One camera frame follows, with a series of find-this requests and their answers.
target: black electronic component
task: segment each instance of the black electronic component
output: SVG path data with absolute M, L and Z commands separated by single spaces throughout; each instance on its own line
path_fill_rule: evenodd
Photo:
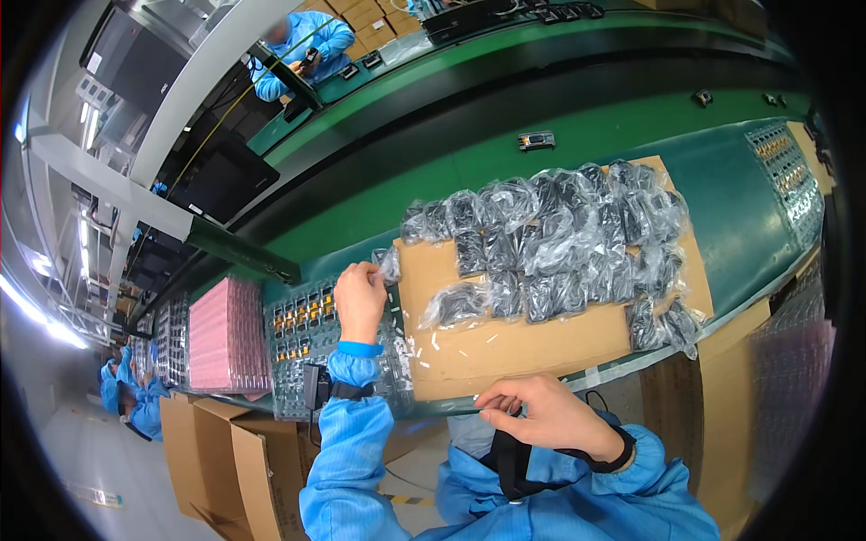
M 374 68 L 381 63 L 382 55 L 378 52 L 378 49 L 361 59 L 361 65 L 367 69 Z

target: cardboard sheet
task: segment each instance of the cardboard sheet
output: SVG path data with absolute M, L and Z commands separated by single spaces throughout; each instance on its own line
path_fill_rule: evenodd
M 658 156 L 634 162 L 666 171 Z M 689 232 L 679 244 L 686 252 L 682 278 L 689 293 L 685 302 L 712 317 L 713 301 L 695 237 Z M 403 275 L 399 288 L 406 336 L 414 338 L 416 352 L 421 350 L 420 357 L 410 360 L 416 400 L 475 395 L 504 376 L 546 371 L 561 377 L 629 353 L 624 305 L 591 306 L 565 323 L 490 320 L 469 330 L 419 331 L 418 320 L 433 295 L 460 280 L 455 246 L 453 242 L 441 247 L 427 242 L 405 246 L 399 239 L 394 245 Z

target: circuit board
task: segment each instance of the circuit board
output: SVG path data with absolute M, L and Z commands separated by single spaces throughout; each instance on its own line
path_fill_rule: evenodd
M 780 123 L 749 132 L 746 138 L 785 209 L 800 249 L 808 249 L 821 233 L 824 199 L 793 134 Z

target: black wrist strap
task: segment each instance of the black wrist strap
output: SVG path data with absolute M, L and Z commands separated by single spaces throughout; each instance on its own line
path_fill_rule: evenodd
M 357 401 L 361 398 L 373 396 L 373 384 L 368 383 L 364 387 L 356 387 L 344 382 L 334 382 L 331 385 L 331 396 Z
M 614 460 L 613 462 L 596 462 L 592 459 L 590 455 L 584 453 L 580 449 L 554 449 L 557 453 L 567 454 L 569 456 L 573 456 L 574 458 L 579 458 L 582 461 L 586 462 L 587 466 L 590 467 L 595 473 L 614 473 L 619 468 L 625 466 L 625 463 L 629 461 L 631 458 L 631 454 L 635 450 L 635 440 L 631 434 L 626 432 L 621 427 L 615 426 L 611 424 L 611 428 L 619 434 L 621 438 L 623 438 L 623 443 L 625 444 L 623 447 L 623 453 L 619 455 L 619 458 Z

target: left hand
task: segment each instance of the left hand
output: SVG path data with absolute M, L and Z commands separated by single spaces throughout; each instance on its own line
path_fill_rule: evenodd
M 376 344 L 376 332 L 385 310 L 385 277 L 378 265 L 364 261 L 349 265 L 333 289 L 339 324 L 340 341 Z

